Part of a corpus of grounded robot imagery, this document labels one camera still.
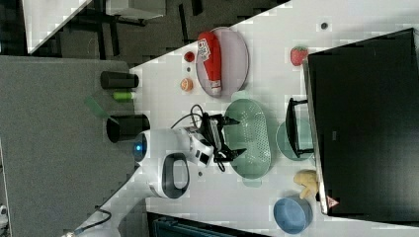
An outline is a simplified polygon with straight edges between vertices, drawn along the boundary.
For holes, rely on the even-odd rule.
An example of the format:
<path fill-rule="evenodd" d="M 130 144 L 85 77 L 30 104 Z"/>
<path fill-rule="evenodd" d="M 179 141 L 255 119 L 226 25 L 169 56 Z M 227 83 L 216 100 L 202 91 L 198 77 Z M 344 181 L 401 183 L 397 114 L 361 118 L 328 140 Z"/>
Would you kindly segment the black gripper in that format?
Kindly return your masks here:
<path fill-rule="evenodd" d="M 246 151 L 246 148 L 236 150 L 224 149 L 225 144 L 221 132 L 222 127 L 237 124 L 239 124 L 238 120 L 230 117 L 223 117 L 221 114 L 213 116 L 210 116 L 208 113 L 203 114 L 203 136 L 214 147 L 213 160 L 215 162 L 231 162 Z"/>

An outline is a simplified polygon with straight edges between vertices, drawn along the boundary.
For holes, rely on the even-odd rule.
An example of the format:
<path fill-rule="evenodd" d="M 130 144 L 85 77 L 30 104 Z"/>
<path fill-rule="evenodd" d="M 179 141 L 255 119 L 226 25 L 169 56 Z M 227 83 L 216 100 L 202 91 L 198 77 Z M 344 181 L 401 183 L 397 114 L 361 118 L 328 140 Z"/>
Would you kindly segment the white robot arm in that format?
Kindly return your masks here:
<path fill-rule="evenodd" d="M 121 237 L 119 226 L 131 210 L 146 198 L 182 197 L 188 190 L 189 165 L 205 168 L 230 162 L 243 154 L 224 142 L 222 129 L 238 121 L 221 114 L 201 115 L 200 126 L 149 129 L 134 140 L 138 168 L 87 220 L 61 237 Z"/>

